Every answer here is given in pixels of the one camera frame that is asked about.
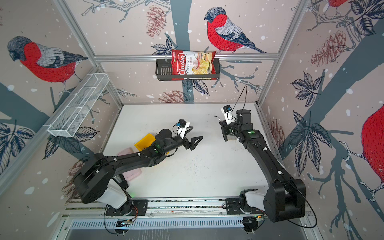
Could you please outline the yellow plastic bin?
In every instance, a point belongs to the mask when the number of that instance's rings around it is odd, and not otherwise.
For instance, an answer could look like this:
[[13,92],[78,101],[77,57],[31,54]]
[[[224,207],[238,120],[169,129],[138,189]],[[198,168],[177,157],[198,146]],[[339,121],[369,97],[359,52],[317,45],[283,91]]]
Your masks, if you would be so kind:
[[147,134],[140,141],[135,144],[136,149],[140,152],[143,149],[146,149],[151,146],[151,144],[156,140],[152,134]]

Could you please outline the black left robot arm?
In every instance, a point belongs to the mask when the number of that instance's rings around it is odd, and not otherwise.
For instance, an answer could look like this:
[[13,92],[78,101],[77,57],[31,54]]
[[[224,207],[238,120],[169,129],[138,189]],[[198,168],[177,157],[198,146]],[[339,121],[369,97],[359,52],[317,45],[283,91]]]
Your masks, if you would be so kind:
[[169,129],[163,129],[155,135],[155,141],[142,151],[122,156],[104,156],[95,154],[75,174],[73,183],[83,204],[104,203],[116,215],[124,216],[137,210],[131,196],[126,191],[128,184],[117,181],[117,176],[141,168],[150,168],[160,164],[167,154],[179,147],[193,151],[202,136],[191,139],[186,134],[193,127],[182,128],[181,133],[172,135]]

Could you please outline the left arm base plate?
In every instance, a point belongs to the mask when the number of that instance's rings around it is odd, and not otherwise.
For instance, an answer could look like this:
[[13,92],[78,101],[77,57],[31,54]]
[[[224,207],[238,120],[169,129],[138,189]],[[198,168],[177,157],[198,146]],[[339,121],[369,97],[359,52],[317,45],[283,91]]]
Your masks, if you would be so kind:
[[122,216],[145,216],[148,207],[148,200],[132,199],[127,201],[119,209],[112,206],[107,206],[106,216],[108,217],[122,217]]

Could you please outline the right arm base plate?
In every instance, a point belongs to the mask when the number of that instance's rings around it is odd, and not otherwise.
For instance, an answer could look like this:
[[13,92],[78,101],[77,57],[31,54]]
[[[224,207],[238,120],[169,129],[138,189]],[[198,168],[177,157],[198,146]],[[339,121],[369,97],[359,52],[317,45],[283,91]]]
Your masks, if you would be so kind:
[[250,207],[239,198],[227,198],[223,208],[227,215],[264,215],[265,212],[254,207]]

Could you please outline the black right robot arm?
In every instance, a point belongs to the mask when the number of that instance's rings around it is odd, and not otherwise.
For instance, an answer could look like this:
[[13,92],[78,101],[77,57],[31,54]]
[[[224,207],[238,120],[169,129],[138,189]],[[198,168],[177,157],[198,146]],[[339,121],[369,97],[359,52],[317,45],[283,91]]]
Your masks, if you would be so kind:
[[305,216],[306,187],[303,181],[294,179],[279,163],[267,146],[264,136],[255,130],[250,110],[233,109],[226,105],[221,109],[225,119],[220,121],[224,140],[233,135],[254,157],[268,182],[265,193],[243,190],[239,196],[240,209],[245,214],[260,211],[273,223]]

